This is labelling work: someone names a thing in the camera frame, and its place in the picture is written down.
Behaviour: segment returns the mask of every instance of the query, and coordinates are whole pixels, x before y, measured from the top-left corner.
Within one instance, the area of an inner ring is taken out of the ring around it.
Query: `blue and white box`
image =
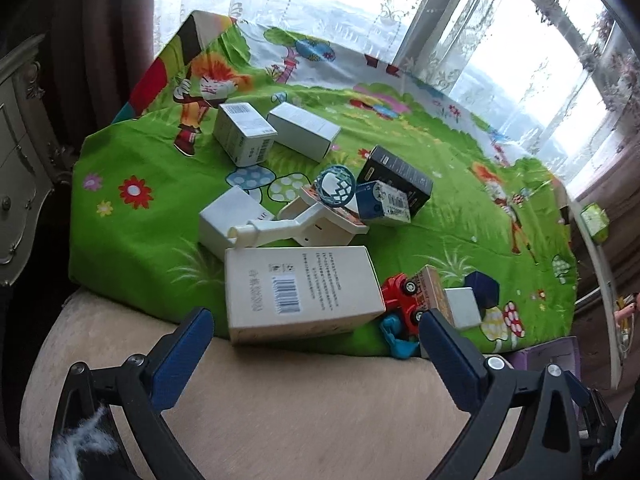
[[[364,223],[409,224],[411,213],[406,194],[395,187],[374,180],[356,188],[358,214]]]

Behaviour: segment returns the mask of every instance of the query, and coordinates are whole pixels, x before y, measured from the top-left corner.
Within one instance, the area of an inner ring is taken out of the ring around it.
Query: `black box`
[[[433,180],[380,145],[371,150],[364,168],[358,175],[358,184],[369,180],[381,180],[404,191],[409,201],[411,216],[431,198],[433,190]]]

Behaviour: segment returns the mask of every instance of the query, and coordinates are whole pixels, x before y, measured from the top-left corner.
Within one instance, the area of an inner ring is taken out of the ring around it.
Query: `dark blue hexagonal object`
[[[497,306],[500,301],[500,283],[491,276],[475,270],[465,277],[465,286],[470,286],[474,292],[480,316],[484,317],[484,311]]]

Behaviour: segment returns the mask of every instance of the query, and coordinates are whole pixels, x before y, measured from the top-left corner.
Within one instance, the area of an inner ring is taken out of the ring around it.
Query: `bolt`
[[[84,372],[84,363],[75,363],[71,365],[71,373],[73,375],[79,375]]]
[[[133,354],[127,358],[127,363],[134,366],[140,366],[145,361],[145,357],[142,354]]]
[[[486,360],[486,363],[493,370],[502,370],[504,368],[504,361],[500,357],[491,356]]]
[[[553,375],[553,377],[559,377],[560,375],[562,375],[562,368],[559,367],[558,365],[549,365],[548,367],[546,367],[546,370]]]

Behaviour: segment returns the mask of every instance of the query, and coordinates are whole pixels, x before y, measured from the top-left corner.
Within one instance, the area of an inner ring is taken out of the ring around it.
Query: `beige cushion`
[[[119,365],[173,329],[87,291],[67,301],[22,401],[22,461],[35,478],[48,478],[50,435],[69,366]],[[152,479],[121,409],[114,412],[138,474]],[[422,480],[467,420],[422,359],[236,349],[218,338],[163,416],[205,478],[233,480]],[[512,410],[478,478],[495,471],[515,418]]]

